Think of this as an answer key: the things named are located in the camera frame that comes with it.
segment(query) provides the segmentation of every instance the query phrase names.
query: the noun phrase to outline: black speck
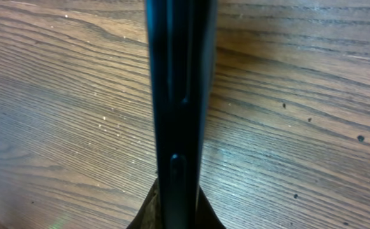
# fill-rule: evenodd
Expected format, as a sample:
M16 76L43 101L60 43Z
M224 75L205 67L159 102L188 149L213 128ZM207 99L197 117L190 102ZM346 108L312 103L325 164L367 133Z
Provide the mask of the black speck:
M359 140L359 142L363 142L364 141L364 137L361 136L361 135L359 135L359 136L357 136L357 140Z

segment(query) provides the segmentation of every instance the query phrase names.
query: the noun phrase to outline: wooden table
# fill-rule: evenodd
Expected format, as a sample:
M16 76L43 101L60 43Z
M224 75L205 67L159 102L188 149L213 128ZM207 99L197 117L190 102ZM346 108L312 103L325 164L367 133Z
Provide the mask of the wooden table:
M144 3L0 1L0 224L125 228L156 178ZM370 228L370 0L223 0L201 186L227 228Z

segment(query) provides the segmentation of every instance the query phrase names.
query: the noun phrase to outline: black object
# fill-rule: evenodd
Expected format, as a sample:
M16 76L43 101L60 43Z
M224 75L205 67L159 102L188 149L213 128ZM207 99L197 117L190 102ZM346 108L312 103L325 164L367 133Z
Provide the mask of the black object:
M195 227L216 0L146 0L161 217Z

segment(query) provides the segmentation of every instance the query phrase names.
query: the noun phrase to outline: wooden surface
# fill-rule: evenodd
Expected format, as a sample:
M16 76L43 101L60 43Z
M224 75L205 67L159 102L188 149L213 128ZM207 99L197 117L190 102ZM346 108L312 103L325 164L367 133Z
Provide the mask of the wooden surface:
M125 228L156 178L143 2L21 1L0 1L0 223ZM221 1L207 119L227 228L370 228L370 1Z

